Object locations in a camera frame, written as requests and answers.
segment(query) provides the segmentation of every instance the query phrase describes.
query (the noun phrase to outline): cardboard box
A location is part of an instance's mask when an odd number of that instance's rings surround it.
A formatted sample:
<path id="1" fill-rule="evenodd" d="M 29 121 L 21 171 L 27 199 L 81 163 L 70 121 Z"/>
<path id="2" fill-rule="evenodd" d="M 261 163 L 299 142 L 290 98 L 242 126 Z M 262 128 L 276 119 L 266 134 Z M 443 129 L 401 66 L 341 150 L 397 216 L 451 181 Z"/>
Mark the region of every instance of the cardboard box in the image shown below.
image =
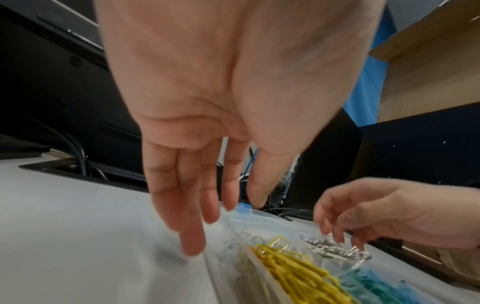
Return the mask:
<path id="1" fill-rule="evenodd" d="M 480 1 L 450 0 L 371 50 L 389 62 L 377 122 L 480 101 Z"/>

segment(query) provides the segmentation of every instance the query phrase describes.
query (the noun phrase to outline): blue fabric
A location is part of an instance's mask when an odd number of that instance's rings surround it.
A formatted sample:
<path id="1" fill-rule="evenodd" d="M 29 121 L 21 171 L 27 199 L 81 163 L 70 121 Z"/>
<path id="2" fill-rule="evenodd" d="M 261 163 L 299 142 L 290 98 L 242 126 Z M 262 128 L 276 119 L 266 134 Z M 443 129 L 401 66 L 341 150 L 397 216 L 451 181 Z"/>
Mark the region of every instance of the blue fabric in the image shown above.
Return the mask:
<path id="1" fill-rule="evenodd" d="M 385 10 L 371 47 L 374 48 L 382 44 L 395 32 L 392 17 L 389 11 Z M 350 98 L 343 106 L 359 127 L 377 122 L 380 94 L 384 85 L 387 66 L 388 63 L 368 56 L 358 82 Z"/>

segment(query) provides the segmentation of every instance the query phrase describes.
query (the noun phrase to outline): clear plastic box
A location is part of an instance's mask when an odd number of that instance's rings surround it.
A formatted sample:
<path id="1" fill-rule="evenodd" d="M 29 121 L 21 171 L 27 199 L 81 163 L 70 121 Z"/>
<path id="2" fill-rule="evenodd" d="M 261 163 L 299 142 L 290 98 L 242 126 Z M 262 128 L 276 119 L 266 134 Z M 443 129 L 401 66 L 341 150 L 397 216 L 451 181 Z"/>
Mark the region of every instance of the clear plastic box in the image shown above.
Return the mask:
<path id="1" fill-rule="evenodd" d="M 345 275 L 345 271 L 329 259 L 309 252 L 300 237 L 311 235 L 306 231 L 288 229 L 268 218 L 251 213 L 222 215 L 220 221 L 206 229 L 207 247 L 204 255 L 219 303 L 292 303 L 289 296 L 275 281 L 248 245 L 260 237 L 264 241 L 284 236 L 292 248 L 309 255 L 318 266 L 340 279 L 344 289 L 358 303 L 381 304 L 380 300 L 360 284 Z"/>

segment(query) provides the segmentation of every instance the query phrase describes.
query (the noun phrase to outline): table surface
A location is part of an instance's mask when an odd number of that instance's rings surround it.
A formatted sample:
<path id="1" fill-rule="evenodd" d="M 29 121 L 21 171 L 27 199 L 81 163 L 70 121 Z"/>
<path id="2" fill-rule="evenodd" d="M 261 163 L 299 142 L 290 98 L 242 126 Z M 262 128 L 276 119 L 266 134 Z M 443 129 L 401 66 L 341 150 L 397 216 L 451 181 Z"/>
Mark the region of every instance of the table surface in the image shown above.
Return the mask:
<path id="1" fill-rule="evenodd" d="M 203 255 L 186 258 L 146 193 L 32 172 L 0 160 L 0 296 L 9 304 L 217 303 Z M 311 222 L 273 219 L 318 233 Z M 369 246 L 372 263 L 445 303 L 479 294 Z"/>

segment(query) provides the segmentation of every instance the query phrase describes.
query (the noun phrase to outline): hand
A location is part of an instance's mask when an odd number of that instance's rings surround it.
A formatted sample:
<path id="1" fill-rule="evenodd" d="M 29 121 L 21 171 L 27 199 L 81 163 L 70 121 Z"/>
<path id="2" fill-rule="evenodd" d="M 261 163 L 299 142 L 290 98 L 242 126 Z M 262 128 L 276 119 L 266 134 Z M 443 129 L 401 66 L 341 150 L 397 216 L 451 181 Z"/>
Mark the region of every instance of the hand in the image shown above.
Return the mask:
<path id="1" fill-rule="evenodd" d="M 185 253 L 205 247 L 202 217 L 247 194 L 262 206 L 294 157 L 351 93 L 378 26 L 379 0 L 97 0 L 108 63 L 142 133 L 143 169 L 160 217 Z"/>
<path id="2" fill-rule="evenodd" d="M 323 234 L 352 245 L 390 237 L 440 248 L 480 245 L 480 190 L 364 178 L 331 188 L 313 211 Z"/>

